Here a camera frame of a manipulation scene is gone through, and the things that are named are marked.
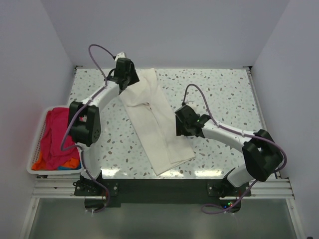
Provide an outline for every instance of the pink cloth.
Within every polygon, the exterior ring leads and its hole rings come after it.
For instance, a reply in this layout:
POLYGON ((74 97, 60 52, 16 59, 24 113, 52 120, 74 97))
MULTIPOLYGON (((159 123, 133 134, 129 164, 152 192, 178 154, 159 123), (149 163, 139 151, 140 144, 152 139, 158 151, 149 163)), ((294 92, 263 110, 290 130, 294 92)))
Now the pink cloth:
MULTIPOLYGON (((47 170, 56 170, 70 158, 80 159, 77 148, 61 151, 60 145, 68 124, 68 108, 54 108, 48 111, 45 118, 45 132, 41 139, 40 150, 47 170)), ((67 137, 64 147, 74 145, 72 138, 67 137)))

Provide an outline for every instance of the clothes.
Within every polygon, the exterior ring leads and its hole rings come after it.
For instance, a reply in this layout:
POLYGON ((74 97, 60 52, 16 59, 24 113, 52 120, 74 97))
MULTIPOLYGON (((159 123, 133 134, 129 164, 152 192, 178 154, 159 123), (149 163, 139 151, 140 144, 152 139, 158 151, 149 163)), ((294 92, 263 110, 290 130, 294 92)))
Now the clothes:
POLYGON ((175 114, 154 69, 141 71, 139 82, 120 94, 126 112, 156 175, 195 157, 186 137, 176 136, 175 114))
MULTIPOLYGON (((61 166, 57 167, 56 170, 72 170, 72 169, 80 169, 81 164, 80 160, 76 158, 70 158, 61 166)), ((40 152, 38 160, 33 164, 32 170, 39 171, 39 170, 47 170, 46 163, 43 160, 42 152, 40 152)))
MULTIPOLYGON (((40 142, 40 151, 45 161, 46 170, 56 170, 71 158, 80 160, 77 148, 61 151, 60 145, 68 123, 68 108, 54 108, 45 118, 45 132, 40 142)), ((72 138, 67 137, 64 147, 74 145, 72 138)))

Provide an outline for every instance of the white wall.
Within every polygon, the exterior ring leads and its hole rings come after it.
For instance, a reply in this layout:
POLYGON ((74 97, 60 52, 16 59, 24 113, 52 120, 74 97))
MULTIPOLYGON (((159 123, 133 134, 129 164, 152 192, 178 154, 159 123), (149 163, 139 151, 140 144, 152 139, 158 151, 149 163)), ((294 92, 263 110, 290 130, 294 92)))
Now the white wall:
POLYGON ((73 64, 94 67, 87 47, 97 43, 137 67, 238 68, 253 65, 289 0, 42 2, 73 64))
POLYGON ((73 65, 39 0, 0 2, 0 237, 18 238, 34 177, 26 160, 47 106, 66 102, 73 65))
POLYGON ((288 154, 309 236, 319 238, 319 1, 291 0, 253 67, 265 121, 288 154))

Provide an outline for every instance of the white laundry basket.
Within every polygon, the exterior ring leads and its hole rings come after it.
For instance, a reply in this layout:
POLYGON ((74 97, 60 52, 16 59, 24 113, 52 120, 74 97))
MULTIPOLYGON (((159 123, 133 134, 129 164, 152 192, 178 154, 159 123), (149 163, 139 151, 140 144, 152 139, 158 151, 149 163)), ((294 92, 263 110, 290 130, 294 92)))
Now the white laundry basket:
POLYGON ((32 148, 31 153, 29 156, 28 164, 26 166, 26 170, 30 174, 37 174, 37 175, 68 175, 68 174, 74 174, 74 173, 81 173, 82 168, 80 169, 73 169, 73 170, 32 170, 33 164, 38 160, 39 154, 40 154, 40 142, 42 139, 42 136, 45 132, 45 118, 48 111, 53 110, 54 108, 68 108, 67 106, 54 106, 47 108, 39 121, 38 128, 36 130, 36 134, 34 137, 34 140, 32 142, 32 148))

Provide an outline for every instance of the white speckled tabletop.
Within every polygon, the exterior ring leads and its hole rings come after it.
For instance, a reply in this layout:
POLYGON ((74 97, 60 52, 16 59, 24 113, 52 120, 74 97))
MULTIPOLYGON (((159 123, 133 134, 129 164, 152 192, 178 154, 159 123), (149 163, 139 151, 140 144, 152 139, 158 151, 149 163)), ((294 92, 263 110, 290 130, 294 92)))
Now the white speckled tabletop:
MULTIPOLYGON (((205 93, 216 119, 244 130, 256 131, 262 127, 246 70, 156 69, 156 72, 173 110, 181 106, 185 87, 195 83, 205 93)), ((78 69, 68 103, 85 99, 101 84, 103 77, 98 70, 78 69)), ((186 100, 199 105, 197 113, 206 113, 195 88, 189 88, 186 100)), ((242 154, 228 145, 189 137, 196 158, 156 176, 121 100, 113 99, 100 116, 101 121, 106 121, 97 142, 103 178, 219 179, 244 163, 242 154)))

